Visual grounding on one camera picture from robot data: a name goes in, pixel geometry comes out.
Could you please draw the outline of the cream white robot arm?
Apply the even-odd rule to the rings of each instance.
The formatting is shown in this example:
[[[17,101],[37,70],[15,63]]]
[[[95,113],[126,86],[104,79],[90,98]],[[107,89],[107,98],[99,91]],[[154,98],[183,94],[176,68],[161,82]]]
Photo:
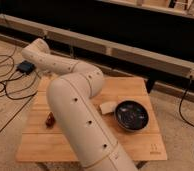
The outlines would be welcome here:
[[[51,54],[41,38],[21,54],[58,75],[47,87],[47,103],[84,170],[138,171],[91,102],[102,90],[103,72],[87,62]]]

